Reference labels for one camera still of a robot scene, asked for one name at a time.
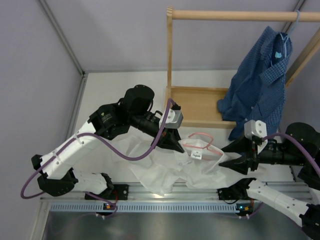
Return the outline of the white shirt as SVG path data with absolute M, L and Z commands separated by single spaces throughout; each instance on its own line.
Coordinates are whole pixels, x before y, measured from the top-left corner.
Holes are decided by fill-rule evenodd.
M 162 196 L 170 193 L 178 180 L 183 180 L 192 190 L 216 190 L 227 188 L 241 179 L 260 178 L 266 173 L 263 166 L 247 175 L 221 167 L 220 163 L 235 158 L 233 153 L 225 154 L 227 159 L 224 161 L 191 160 L 185 149 L 184 153 L 180 153 L 156 147 L 138 161 L 125 160 L 116 153 L 112 154 L 112 160 L 124 163 L 148 191 Z

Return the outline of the pink wire hanger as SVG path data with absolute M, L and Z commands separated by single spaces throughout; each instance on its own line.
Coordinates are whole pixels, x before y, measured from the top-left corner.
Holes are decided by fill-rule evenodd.
M 182 139 L 182 145 L 189 159 L 192 161 L 225 161 L 227 155 L 213 145 L 214 138 L 204 132 L 195 132 Z

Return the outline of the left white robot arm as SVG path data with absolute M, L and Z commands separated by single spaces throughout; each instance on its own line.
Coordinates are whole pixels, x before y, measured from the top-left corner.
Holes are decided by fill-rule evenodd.
M 152 112 L 154 91 L 146 85 L 129 88 L 115 103 L 101 105 L 82 127 L 62 145 L 45 155 L 34 155 L 32 166 L 43 193 L 59 197 L 84 192 L 85 199 L 109 199 L 114 185 L 106 173 L 82 173 L 74 165 L 99 144 L 107 145 L 121 158 L 135 162 L 146 158 L 155 147 L 183 153 L 178 129 L 183 121 L 181 106 L 168 99 L 164 112 Z M 109 142 L 133 127 L 153 138 L 141 156 L 130 157 Z

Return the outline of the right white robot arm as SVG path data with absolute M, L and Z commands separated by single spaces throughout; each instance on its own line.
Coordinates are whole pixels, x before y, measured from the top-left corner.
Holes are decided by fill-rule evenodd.
M 260 120 L 244 125 L 243 135 L 225 146 L 236 159 L 219 163 L 220 200 L 256 200 L 291 219 L 312 240 L 320 238 L 320 201 L 303 201 L 299 188 L 320 190 L 320 134 L 295 122 L 285 133 L 268 135 Z

